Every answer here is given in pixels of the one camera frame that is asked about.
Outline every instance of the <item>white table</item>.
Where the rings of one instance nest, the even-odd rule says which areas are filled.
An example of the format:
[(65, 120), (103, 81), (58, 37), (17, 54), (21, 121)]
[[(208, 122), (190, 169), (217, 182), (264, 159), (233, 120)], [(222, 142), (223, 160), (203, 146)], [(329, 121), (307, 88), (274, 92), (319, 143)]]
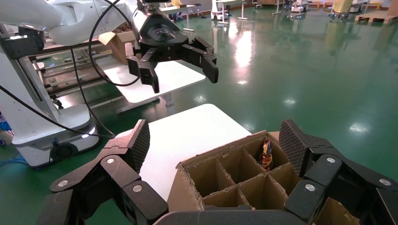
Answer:
[(233, 5), (233, 4), (237, 4), (237, 3), (240, 3), (240, 2), (242, 3), (242, 16), (238, 17), (238, 19), (239, 20), (247, 20), (247, 18), (243, 17), (243, 9), (244, 9), (244, 4), (245, 4), (244, 0), (218, 0), (218, 1), (215, 1), (215, 2), (216, 3), (221, 3), (221, 5), (222, 5), (222, 12), (223, 12), (223, 14), (222, 14), (222, 22), (219, 22), (219, 23), (228, 24), (227, 22), (224, 21), (224, 16), (225, 16), (224, 4), (228, 6), (228, 5)]
[[(114, 83), (130, 83), (136, 76), (129, 73), (129, 67), (120, 63), (113, 56), (108, 56), (95, 61)], [(159, 93), (154, 93), (151, 85), (144, 85), (141, 80), (135, 84), (117, 89), (130, 104), (117, 110), (117, 113), (136, 108), (162, 97), (166, 100), (169, 114), (174, 114), (173, 98), (171, 92), (199, 83), (205, 76), (175, 61), (160, 62), (155, 68), (159, 80)]]
[(139, 175), (164, 200), (168, 199), (179, 162), (251, 135), (211, 104), (149, 123), (149, 129), (151, 144)]
[(183, 28), (185, 31), (190, 31), (194, 32), (195, 30), (189, 28), (189, 8), (194, 8), (196, 6), (194, 5), (187, 5), (186, 7), (177, 7), (177, 6), (170, 6), (170, 7), (165, 7), (161, 8), (161, 11), (164, 12), (165, 14), (174, 14), (174, 13), (180, 13), (183, 11), (187, 12), (187, 28)]

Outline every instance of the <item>box compartment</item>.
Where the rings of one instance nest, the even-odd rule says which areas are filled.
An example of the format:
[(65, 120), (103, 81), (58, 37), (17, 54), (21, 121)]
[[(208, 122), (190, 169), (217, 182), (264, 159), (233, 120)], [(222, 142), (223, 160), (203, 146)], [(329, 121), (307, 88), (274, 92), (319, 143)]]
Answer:
[(230, 151), (222, 155), (220, 162), (236, 184), (265, 172), (245, 150)]
[(202, 197), (234, 185), (234, 182), (216, 158), (187, 166), (186, 170)]
[(269, 172), (269, 175), (285, 189), (287, 195), (290, 195), (301, 180), (294, 172), (293, 166), (290, 163), (275, 168)]
[(287, 194), (271, 176), (258, 175), (238, 185), (249, 204), (256, 210), (283, 210)]
[(205, 205), (216, 207), (238, 207), (239, 205), (249, 205), (245, 196), (237, 187), (230, 187), (223, 191), (213, 193), (203, 198)]

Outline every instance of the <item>green epoxy floor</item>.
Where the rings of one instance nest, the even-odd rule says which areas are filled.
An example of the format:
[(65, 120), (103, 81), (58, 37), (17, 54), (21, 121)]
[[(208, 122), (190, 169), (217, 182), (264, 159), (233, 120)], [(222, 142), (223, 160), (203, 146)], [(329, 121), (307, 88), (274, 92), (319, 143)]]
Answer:
[[(239, 21), (240, 12), (234, 11), (229, 27), (190, 20), (195, 35), (214, 45), (220, 79), (174, 92), (177, 112), (214, 104), (252, 133), (276, 131), (282, 120), (294, 119), (346, 157), (398, 180), (398, 23), (358, 25), (351, 18), (331, 24), (322, 11), (302, 20), (271, 13), (247, 8), (249, 20)], [(119, 95), (109, 85), (85, 92), (93, 104)], [(64, 100), (82, 102), (78, 94)], [(163, 101), (116, 115), (124, 104), (95, 110), (115, 133), (131, 129), (138, 119), (167, 115)], [(52, 181), (93, 159), (105, 142), (39, 172), (20, 164), (0, 167), (0, 224), (35, 224)], [(14, 154), (12, 147), (0, 147), (0, 160)], [(128, 223), (107, 202), (87, 224)]]

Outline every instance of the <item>black cable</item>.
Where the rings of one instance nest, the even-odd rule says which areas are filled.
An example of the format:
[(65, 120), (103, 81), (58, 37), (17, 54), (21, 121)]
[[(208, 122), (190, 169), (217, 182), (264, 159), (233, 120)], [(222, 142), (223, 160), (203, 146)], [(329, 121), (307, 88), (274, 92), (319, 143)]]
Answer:
[(48, 122), (50, 122), (50, 123), (52, 123), (52, 124), (54, 124), (54, 125), (56, 125), (56, 126), (59, 126), (59, 127), (63, 128), (63, 129), (65, 129), (65, 130), (68, 130), (68, 131), (70, 131), (70, 132), (74, 132), (74, 133), (77, 133), (77, 134), (81, 134), (81, 135), (89, 135), (89, 136), (95, 136), (95, 137), (104, 137), (104, 138), (108, 138), (108, 136), (106, 136), (106, 135), (89, 134), (89, 133), (85, 133), (85, 132), (81, 132), (81, 131), (78, 131), (78, 130), (74, 130), (74, 129), (68, 128), (68, 127), (66, 127), (66, 126), (64, 126), (64, 125), (62, 125), (62, 124), (59, 124), (59, 123), (53, 121), (52, 119), (46, 117), (45, 115), (41, 114), (39, 111), (37, 111), (36, 109), (32, 108), (30, 105), (24, 103), (24, 102), (23, 102), (22, 100), (20, 100), (17, 96), (13, 95), (11, 92), (9, 92), (7, 89), (5, 89), (5, 88), (4, 88), (3, 86), (1, 86), (1, 85), (0, 85), (0, 90), (2, 90), (4, 93), (6, 93), (7, 95), (9, 95), (9, 96), (10, 96), (11, 98), (13, 98), (15, 101), (19, 102), (21, 105), (23, 105), (23, 106), (25, 106), (26, 108), (28, 108), (30, 111), (34, 112), (34, 113), (35, 113), (36, 115), (38, 115), (39, 117), (41, 117), (41, 118), (47, 120)]
[[(106, 82), (111, 83), (111, 84), (113, 84), (113, 85), (115, 85), (115, 86), (122, 86), (122, 87), (129, 86), (129, 85), (132, 85), (132, 84), (134, 84), (135, 82), (137, 82), (138, 79), (139, 79), (139, 77), (137, 77), (137, 79), (135, 79), (133, 82), (127, 83), (127, 84), (117, 84), (117, 83), (113, 83), (112, 81), (108, 80), (106, 77), (104, 77), (104, 76), (98, 71), (97, 67), (95, 66), (94, 59), (92, 58), (92, 55), (91, 55), (91, 45), (92, 45), (92, 38), (93, 38), (93, 36), (94, 36), (94, 32), (95, 32), (95, 30), (97, 29), (97, 27), (98, 27), (100, 21), (102, 20), (102, 18), (105, 16), (105, 14), (106, 14), (112, 7), (114, 7), (114, 8), (124, 17), (124, 19), (127, 21), (127, 23), (129, 24), (129, 26), (132, 28), (131, 21), (129, 21), (129, 19), (126, 17), (126, 15), (125, 15), (117, 6), (115, 6), (115, 4), (118, 3), (120, 0), (116, 0), (114, 3), (112, 3), (112, 2), (110, 2), (110, 1), (108, 1), (108, 0), (104, 0), (104, 1), (107, 2), (107, 3), (109, 3), (109, 7), (106, 8), (105, 11), (102, 13), (102, 15), (98, 18), (97, 22), (96, 22), (95, 25), (94, 25), (94, 28), (92, 29), (92, 32), (91, 32), (91, 35), (90, 35), (90, 39), (89, 39), (89, 45), (88, 45), (90, 61), (91, 61), (92, 65), (93, 65), (95, 71), (97, 72), (97, 74), (100, 75), (100, 77), (102, 77)], [(30, 111), (34, 112), (34, 113), (35, 113), (36, 115), (38, 115), (39, 117), (41, 117), (41, 118), (47, 120), (48, 122), (50, 122), (50, 123), (52, 123), (52, 124), (54, 124), (54, 125), (56, 125), (56, 126), (59, 126), (59, 127), (63, 128), (63, 129), (65, 129), (65, 130), (67, 130), (67, 131), (70, 131), (70, 132), (73, 132), (73, 133), (77, 133), (77, 134), (81, 134), (81, 135), (89, 135), (89, 136), (95, 136), (95, 137), (104, 137), (104, 138), (113, 138), (113, 137), (115, 137), (115, 135), (114, 135), (111, 131), (109, 131), (109, 130), (108, 130), (108, 129), (95, 117), (95, 114), (91, 112), (90, 107), (88, 107), (88, 108), (89, 108), (89, 111), (91, 112), (91, 114), (93, 115), (93, 117), (94, 117), (94, 118), (95, 118), (95, 119), (96, 119), (96, 120), (109, 132), (109, 133), (113, 134), (113, 135), (112, 135), (113, 137), (108, 136), (108, 135), (89, 134), (89, 133), (85, 133), (85, 132), (81, 132), (81, 131), (78, 131), (78, 130), (74, 130), (74, 129), (68, 128), (68, 127), (66, 127), (66, 126), (64, 126), (64, 125), (62, 125), (62, 124), (60, 124), (60, 123), (57, 123), (57, 122), (53, 121), (52, 119), (46, 117), (45, 115), (43, 115), (42, 113), (40, 113), (40, 112), (37, 111), (36, 109), (32, 108), (30, 105), (24, 103), (24, 102), (23, 102), (22, 100), (20, 100), (17, 96), (13, 95), (11, 92), (9, 92), (7, 89), (5, 89), (5, 88), (4, 88), (3, 86), (1, 86), (1, 85), (0, 85), (0, 90), (2, 90), (4, 93), (6, 93), (7, 95), (9, 95), (12, 99), (14, 99), (15, 101), (17, 101), (17, 102), (20, 103), (21, 105), (25, 106), (25, 107), (26, 107), (27, 109), (29, 109)]]
[(88, 102), (87, 102), (86, 97), (85, 97), (84, 92), (83, 92), (82, 84), (80, 83), (79, 76), (77, 75), (77, 67), (76, 67), (76, 61), (75, 61), (75, 54), (73, 53), (73, 48), (72, 48), (72, 47), (70, 47), (70, 53), (72, 54), (73, 67), (75, 68), (75, 74), (76, 74), (77, 84), (79, 85), (80, 92), (82, 93), (82, 97), (83, 97), (84, 103), (86, 104), (86, 106), (87, 106), (87, 108), (88, 108), (88, 111), (90, 111), (90, 113), (91, 113), (91, 115), (94, 117), (94, 119), (95, 119), (95, 120), (96, 120), (108, 133), (111, 134), (110, 136), (108, 136), (108, 138), (114, 138), (114, 137), (115, 137), (115, 134), (114, 134), (112, 131), (110, 131), (110, 130), (97, 118), (97, 116), (92, 112), (90, 106), (88, 105)]
[(129, 24), (129, 26), (131, 27), (131, 29), (133, 28), (133, 26), (132, 26), (132, 24), (131, 24), (131, 21), (126, 17), (126, 15), (125, 15), (117, 6), (115, 6), (115, 4), (118, 3), (120, 0), (116, 0), (114, 3), (112, 3), (112, 2), (110, 2), (110, 1), (108, 1), (108, 0), (104, 0), (104, 1), (107, 2), (107, 3), (109, 3), (109, 6), (108, 6), (108, 8), (105, 9), (105, 11), (104, 11), (104, 12), (101, 14), (101, 16), (98, 18), (97, 22), (95, 23), (95, 25), (94, 25), (94, 27), (93, 27), (93, 29), (92, 29), (92, 31), (91, 31), (90, 38), (89, 38), (89, 41), (88, 41), (88, 54), (89, 54), (89, 56), (90, 56), (90, 61), (91, 61), (92, 67), (94, 68), (95, 72), (97, 72), (97, 74), (98, 74), (103, 80), (105, 80), (106, 82), (111, 83), (111, 84), (113, 84), (113, 85), (115, 85), (115, 86), (120, 86), (120, 87), (130, 86), (130, 85), (134, 84), (135, 82), (137, 82), (137, 81), (139, 80), (139, 77), (137, 77), (134, 81), (132, 81), (132, 82), (130, 82), (130, 83), (126, 83), (126, 84), (114, 83), (114, 82), (108, 80), (105, 76), (103, 76), (103, 75), (99, 72), (99, 70), (97, 69), (97, 66), (95, 65), (94, 59), (92, 58), (92, 54), (91, 54), (91, 45), (92, 45), (92, 38), (94, 37), (95, 30), (97, 29), (97, 27), (98, 27), (99, 23), (101, 22), (102, 18), (104, 18), (105, 14), (106, 14), (112, 7), (114, 7), (114, 8), (124, 17), (124, 19), (127, 21), (127, 23)]

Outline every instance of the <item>metal stand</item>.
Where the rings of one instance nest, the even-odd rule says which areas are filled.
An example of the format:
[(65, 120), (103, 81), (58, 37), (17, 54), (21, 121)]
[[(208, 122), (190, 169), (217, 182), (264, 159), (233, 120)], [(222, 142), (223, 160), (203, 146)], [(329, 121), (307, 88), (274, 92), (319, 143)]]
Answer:
[(278, 0), (278, 2), (276, 3), (276, 12), (272, 13), (272, 15), (277, 15), (280, 13), (282, 13), (282, 11), (281, 12), (279, 11), (279, 0)]
[[(187, 27), (189, 27), (189, 10), (187, 7)], [(194, 29), (189, 29), (189, 28), (183, 28), (184, 31), (189, 31), (189, 32), (195, 32)]]
[(245, 5), (245, 2), (242, 1), (242, 17), (238, 17), (238, 18), (237, 18), (238, 20), (247, 20), (247, 18), (244, 18), (244, 17), (243, 17), (243, 9), (245, 8), (244, 5)]
[(366, 11), (367, 11), (367, 7), (369, 6), (369, 3), (370, 3), (370, 0), (367, 0), (366, 7), (365, 7), (365, 10), (363, 11), (363, 14), (365, 14), (365, 13), (366, 13)]
[(304, 13), (301, 12), (302, 9), (303, 9), (303, 1), (301, 1), (301, 3), (300, 3), (300, 10), (298, 11), (298, 14), (296, 15), (296, 17), (300, 16), (300, 15), (304, 15)]
[(224, 16), (225, 16), (225, 12), (224, 12), (224, 2), (222, 2), (221, 5), (222, 5), (222, 22), (218, 22), (218, 23), (221, 23), (221, 24), (229, 24), (228, 22), (225, 22), (225, 21), (224, 21)]

